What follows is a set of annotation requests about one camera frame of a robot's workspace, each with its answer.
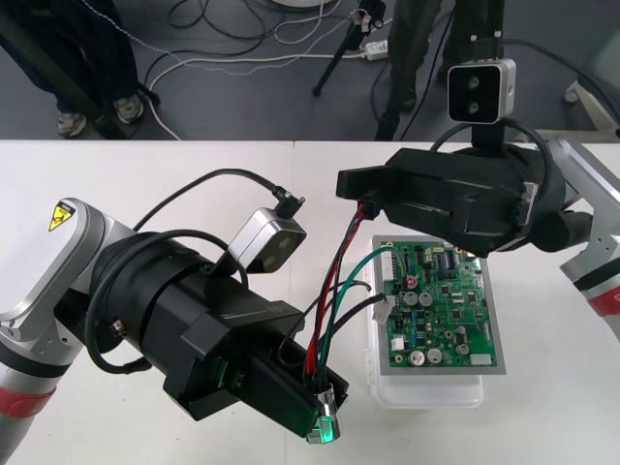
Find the circuit board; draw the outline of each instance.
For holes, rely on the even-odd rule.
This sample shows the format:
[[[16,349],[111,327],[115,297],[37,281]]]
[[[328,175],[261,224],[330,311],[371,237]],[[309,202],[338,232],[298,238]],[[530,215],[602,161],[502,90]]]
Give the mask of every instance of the circuit board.
[[[407,269],[403,276],[395,255],[382,255],[389,366],[498,366],[480,259],[443,241],[382,245],[400,250]]]

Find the silver camera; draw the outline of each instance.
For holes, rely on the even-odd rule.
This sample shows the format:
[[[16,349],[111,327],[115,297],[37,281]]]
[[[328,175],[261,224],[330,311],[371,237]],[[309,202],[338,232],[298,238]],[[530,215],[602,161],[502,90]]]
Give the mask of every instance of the silver camera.
[[[467,63],[448,72],[448,113],[452,121],[493,124],[514,108],[516,64],[510,59]]]

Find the gray floor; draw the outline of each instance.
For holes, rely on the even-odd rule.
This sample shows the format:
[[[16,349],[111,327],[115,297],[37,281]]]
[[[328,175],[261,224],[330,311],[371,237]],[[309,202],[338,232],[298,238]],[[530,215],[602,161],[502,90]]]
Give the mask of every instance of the gray floor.
[[[245,47],[223,40],[204,24],[191,30],[170,28],[167,12],[175,1],[123,0],[116,3],[126,28],[155,47],[215,51]],[[188,2],[185,10],[179,9],[178,21],[187,19],[196,9],[192,3]],[[393,3],[394,0],[387,0],[387,17],[391,17]],[[453,2],[445,3],[444,8],[449,9]],[[355,0],[345,0],[339,9],[340,18],[326,20],[316,37],[338,24],[342,15],[356,4]],[[208,11],[214,22],[237,34],[260,31],[256,19],[239,0],[211,0]],[[278,14],[262,11],[261,14],[269,25],[279,20]],[[298,17],[303,16],[288,16],[289,19]],[[505,34],[535,42],[581,64],[618,27],[619,17],[620,2],[617,0],[508,0]],[[312,52],[333,53],[342,40],[344,29],[342,26],[324,38]],[[305,34],[304,31],[293,31],[293,35]],[[440,27],[431,50],[441,32]],[[387,30],[380,31],[373,40],[381,40],[386,35]],[[283,46],[270,38],[249,56],[303,52],[312,42]],[[135,51],[143,78],[148,65],[159,53],[137,44]],[[539,129],[592,129],[580,104],[569,107],[562,102],[564,90],[574,80],[571,72],[528,49],[507,47],[506,55],[518,65],[515,118]],[[427,59],[418,74],[419,89],[426,83],[429,62]],[[164,70],[173,63],[173,59],[168,58],[157,70]],[[287,68],[262,70],[250,77],[182,69],[163,78],[156,87],[162,98],[160,115],[187,140],[372,140],[376,123],[370,111],[369,91],[381,63],[343,62],[324,95],[316,99],[310,89],[326,64],[326,60],[299,60]],[[226,65],[227,69],[235,71],[247,71],[253,66]],[[0,69],[0,139],[56,139],[54,99],[35,88],[1,49]],[[377,97],[380,106],[385,104],[387,79],[380,82]],[[406,140],[434,140],[450,127],[452,123],[446,116],[445,105],[445,90],[433,83]],[[99,136],[89,128],[82,138],[98,139]],[[169,138],[150,113],[136,136],[138,140]]]

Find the table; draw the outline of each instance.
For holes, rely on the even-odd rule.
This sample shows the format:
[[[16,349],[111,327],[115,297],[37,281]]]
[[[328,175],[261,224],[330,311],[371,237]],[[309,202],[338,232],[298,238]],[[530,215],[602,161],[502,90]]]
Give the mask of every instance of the table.
[[[256,292],[305,308],[318,293],[355,210],[352,202],[334,197],[336,173],[380,165],[399,146],[2,142],[0,160],[10,176],[0,194],[11,199],[14,214],[12,226],[0,230],[0,239],[13,243],[27,214],[50,198],[75,196],[131,225],[165,194],[200,174],[243,167],[307,199],[297,214],[309,234],[306,242],[275,275],[251,278]],[[602,145],[594,151],[620,174],[620,148]],[[84,177],[94,171],[110,184]],[[261,188],[221,178],[171,205],[149,227],[204,229],[230,240],[251,212],[264,205],[272,205],[272,199]],[[411,234],[383,217],[365,223],[343,273],[365,255],[375,233]],[[216,253],[197,245],[209,256]],[[485,400],[476,410],[379,408],[365,385],[365,319],[359,316],[333,342],[330,366],[351,383],[351,397],[340,414],[344,435],[329,447],[308,447],[241,404],[194,423],[162,392],[159,373],[107,375],[82,353],[10,463],[618,463],[620,344],[558,269],[574,253],[546,255],[527,247],[490,259],[508,375],[484,377]],[[363,291],[352,291],[347,303],[360,298]],[[309,333],[304,331],[299,340],[307,342]],[[135,355],[124,346],[118,352],[112,360]]]

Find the yellow warning label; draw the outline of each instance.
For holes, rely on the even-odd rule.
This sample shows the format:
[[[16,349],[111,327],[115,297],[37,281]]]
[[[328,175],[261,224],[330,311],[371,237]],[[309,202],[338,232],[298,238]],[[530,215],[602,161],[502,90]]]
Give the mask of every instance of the yellow warning label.
[[[51,223],[49,223],[49,231],[52,232],[62,224],[66,223],[69,218],[74,216],[74,213],[76,213],[76,210],[72,206],[60,201],[54,207],[54,213],[51,216]]]

